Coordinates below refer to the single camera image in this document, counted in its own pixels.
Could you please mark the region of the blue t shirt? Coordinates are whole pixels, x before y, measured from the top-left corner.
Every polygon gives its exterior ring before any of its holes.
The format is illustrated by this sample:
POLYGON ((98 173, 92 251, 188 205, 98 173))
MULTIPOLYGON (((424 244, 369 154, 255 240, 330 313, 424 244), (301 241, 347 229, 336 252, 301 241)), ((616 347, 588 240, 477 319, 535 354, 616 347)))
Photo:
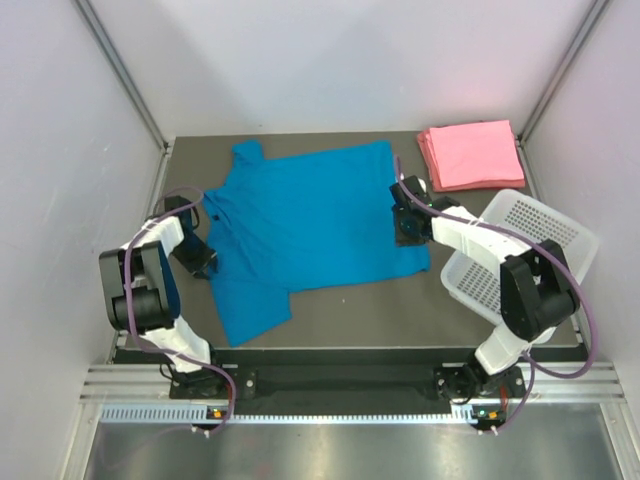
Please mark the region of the blue t shirt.
POLYGON ((380 282, 431 267, 425 246, 395 241, 390 142, 268 159, 257 141, 233 146, 224 184, 206 192, 212 295, 238 347, 292 317, 289 296, 380 282))

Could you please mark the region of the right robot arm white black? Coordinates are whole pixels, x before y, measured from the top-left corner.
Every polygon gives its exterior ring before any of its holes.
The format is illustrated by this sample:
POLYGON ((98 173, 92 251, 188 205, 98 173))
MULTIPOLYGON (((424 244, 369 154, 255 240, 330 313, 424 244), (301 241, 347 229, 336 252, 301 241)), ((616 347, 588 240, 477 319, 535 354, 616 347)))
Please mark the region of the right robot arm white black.
POLYGON ((501 320, 462 367, 466 396, 498 389, 521 355, 550 335, 580 307, 564 272, 562 247, 547 239, 527 244, 483 228, 482 220, 449 197, 431 199, 416 176, 390 187, 396 244, 436 242, 481 265, 497 281, 501 320))

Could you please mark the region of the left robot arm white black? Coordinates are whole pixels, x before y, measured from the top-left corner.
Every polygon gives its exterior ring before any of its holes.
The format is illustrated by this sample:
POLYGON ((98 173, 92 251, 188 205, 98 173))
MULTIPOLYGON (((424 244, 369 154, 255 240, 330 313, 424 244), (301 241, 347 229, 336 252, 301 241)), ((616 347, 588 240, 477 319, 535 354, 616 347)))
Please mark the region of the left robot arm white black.
POLYGON ((200 218, 193 202, 172 195, 163 206, 163 213, 145 221, 137 242, 99 255, 107 318, 114 330, 134 332, 161 349, 176 387, 216 396, 227 374, 211 363, 213 348, 182 316, 169 259, 193 278, 208 280, 217 271, 217 252, 196 234, 200 218))

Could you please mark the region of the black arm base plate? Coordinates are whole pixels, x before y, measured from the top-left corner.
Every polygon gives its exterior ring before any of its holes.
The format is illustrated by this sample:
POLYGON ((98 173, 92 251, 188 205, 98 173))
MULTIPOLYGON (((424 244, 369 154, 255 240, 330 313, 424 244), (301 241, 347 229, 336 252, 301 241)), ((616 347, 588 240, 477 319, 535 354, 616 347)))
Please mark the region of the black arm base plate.
POLYGON ((488 376, 469 348, 221 349, 209 370, 170 371, 169 396, 236 400, 238 415, 346 416, 445 413, 452 401, 514 402, 524 368, 488 376))

